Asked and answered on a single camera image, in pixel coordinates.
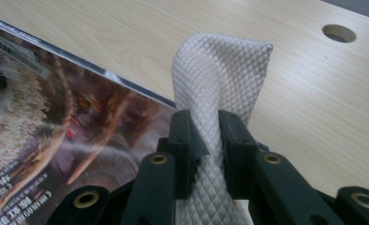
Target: brass insert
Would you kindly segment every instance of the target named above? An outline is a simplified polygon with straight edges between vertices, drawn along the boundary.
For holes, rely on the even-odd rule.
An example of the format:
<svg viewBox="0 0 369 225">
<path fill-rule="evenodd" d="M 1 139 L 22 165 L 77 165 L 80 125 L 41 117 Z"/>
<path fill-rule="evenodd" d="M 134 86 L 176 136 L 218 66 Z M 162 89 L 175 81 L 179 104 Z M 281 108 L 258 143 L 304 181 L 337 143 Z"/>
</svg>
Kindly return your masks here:
<svg viewBox="0 0 369 225">
<path fill-rule="evenodd" d="M 163 164 L 165 162 L 167 162 L 167 158 L 162 156 L 162 155 L 157 155 L 157 156 L 153 156 L 151 159 L 150 159 L 154 164 Z"/>
<path fill-rule="evenodd" d="M 89 206 L 95 204 L 98 200 L 99 194 L 96 191 L 85 191 L 76 197 L 73 204 L 76 208 L 88 208 Z"/>
<path fill-rule="evenodd" d="M 265 161 L 267 161 L 268 163 L 271 163 L 271 164 L 280 164 L 281 163 L 281 158 L 280 157 L 278 157 L 278 156 L 276 156 L 276 155 L 271 155 L 271 154 L 269 154 L 269 155 L 265 155 L 264 157 L 263 157 L 263 159 L 265 160 Z"/>
<path fill-rule="evenodd" d="M 369 195 L 361 192 L 354 192 L 351 194 L 351 198 L 354 200 L 354 202 L 369 209 Z"/>
</svg>

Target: white textured cloth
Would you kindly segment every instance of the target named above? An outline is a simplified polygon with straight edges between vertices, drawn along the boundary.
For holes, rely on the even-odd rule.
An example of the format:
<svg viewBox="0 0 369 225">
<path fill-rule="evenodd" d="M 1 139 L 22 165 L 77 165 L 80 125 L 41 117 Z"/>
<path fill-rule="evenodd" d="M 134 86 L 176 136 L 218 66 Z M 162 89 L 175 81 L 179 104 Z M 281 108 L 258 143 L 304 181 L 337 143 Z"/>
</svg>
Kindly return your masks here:
<svg viewBox="0 0 369 225">
<path fill-rule="evenodd" d="M 273 45 L 197 33 L 184 41 L 172 67 L 178 110 L 188 109 L 210 155 L 200 161 L 192 195 L 176 203 L 176 224 L 244 224 L 226 189 L 218 110 L 248 123 Z"/>
</svg>

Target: circular hole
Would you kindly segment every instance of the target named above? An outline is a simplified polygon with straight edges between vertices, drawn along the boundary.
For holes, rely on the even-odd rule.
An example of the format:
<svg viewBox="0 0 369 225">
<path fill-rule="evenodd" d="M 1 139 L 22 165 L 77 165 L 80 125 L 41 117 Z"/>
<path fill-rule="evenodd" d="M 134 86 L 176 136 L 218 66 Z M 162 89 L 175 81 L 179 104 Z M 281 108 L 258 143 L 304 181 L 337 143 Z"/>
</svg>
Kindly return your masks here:
<svg viewBox="0 0 369 225">
<path fill-rule="evenodd" d="M 342 43 L 352 42 L 357 37 L 352 30 L 348 29 L 347 27 L 336 24 L 324 26 L 322 28 L 322 32 L 326 37 Z"/>
<path fill-rule="evenodd" d="M 77 208 L 87 208 L 99 200 L 99 194 L 96 191 L 86 191 L 78 195 L 73 204 Z"/>
<path fill-rule="evenodd" d="M 369 195 L 361 192 L 354 192 L 351 194 L 351 198 L 357 204 L 369 209 Z"/>
<path fill-rule="evenodd" d="M 264 160 L 269 162 L 269 163 L 272 163 L 272 164 L 281 163 L 281 158 L 277 157 L 275 155 L 266 155 L 266 156 L 264 156 Z"/>
<path fill-rule="evenodd" d="M 315 225 L 329 225 L 328 221 L 319 215 L 311 215 L 309 219 Z"/>
<path fill-rule="evenodd" d="M 154 163 L 154 164 L 163 164 L 167 161 L 167 158 L 164 157 L 164 156 L 154 156 L 152 157 L 151 161 Z"/>
</svg>

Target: colorful printed image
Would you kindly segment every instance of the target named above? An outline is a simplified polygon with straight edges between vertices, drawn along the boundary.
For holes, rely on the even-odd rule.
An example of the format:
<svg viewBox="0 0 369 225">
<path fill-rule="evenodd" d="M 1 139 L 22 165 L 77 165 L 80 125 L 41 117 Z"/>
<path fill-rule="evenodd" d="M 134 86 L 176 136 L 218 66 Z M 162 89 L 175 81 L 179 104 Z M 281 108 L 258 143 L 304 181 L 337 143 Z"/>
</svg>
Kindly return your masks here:
<svg viewBox="0 0 369 225">
<path fill-rule="evenodd" d="M 171 106 L 1 29 L 0 74 L 0 224 L 45 224 L 76 188 L 117 189 L 168 136 Z"/>
</svg>

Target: wooden table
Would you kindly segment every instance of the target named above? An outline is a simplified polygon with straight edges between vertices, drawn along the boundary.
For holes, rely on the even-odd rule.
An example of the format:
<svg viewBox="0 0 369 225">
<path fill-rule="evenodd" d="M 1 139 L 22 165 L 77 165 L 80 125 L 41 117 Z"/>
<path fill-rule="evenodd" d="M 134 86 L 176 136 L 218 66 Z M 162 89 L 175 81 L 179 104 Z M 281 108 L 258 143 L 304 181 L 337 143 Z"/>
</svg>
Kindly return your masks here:
<svg viewBox="0 0 369 225">
<path fill-rule="evenodd" d="M 173 99 L 181 42 L 210 31 L 273 43 L 248 125 L 310 184 L 369 188 L 369 18 L 318 0 L 0 1 L 0 20 Z M 357 35 L 324 36 L 326 24 Z"/>
</svg>

